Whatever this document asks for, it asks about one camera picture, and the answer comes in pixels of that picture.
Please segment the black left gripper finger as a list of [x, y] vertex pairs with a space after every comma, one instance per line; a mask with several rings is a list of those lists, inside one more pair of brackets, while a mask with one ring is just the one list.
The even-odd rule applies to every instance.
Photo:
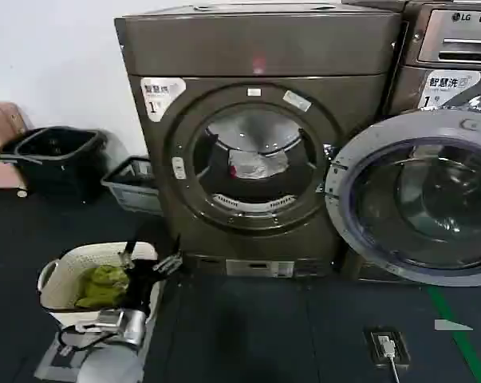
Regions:
[[178, 235], [173, 243], [172, 246], [172, 253], [162, 259], [159, 260], [155, 266], [152, 268], [152, 270], [159, 275], [162, 276], [169, 276], [176, 270], [178, 270], [181, 265], [183, 264], [183, 256], [182, 256], [182, 251], [180, 247], [180, 242], [181, 242], [181, 235]]
[[119, 253], [120, 263], [123, 268], [133, 268], [135, 266], [132, 261], [132, 253], [135, 249], [136, 243], [136, 240], [127, 241], [125, 248]]

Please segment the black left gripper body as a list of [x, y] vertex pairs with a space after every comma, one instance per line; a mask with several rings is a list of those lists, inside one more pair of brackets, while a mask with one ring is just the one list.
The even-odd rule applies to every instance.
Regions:
[[157, 270], [159, 264], [160, 260], [133, 259], [124, 269], [128, 276], [128, 287], [122, 299], [123, 308], [150, 315], [152, 289], [162, 279], [161, 273]]

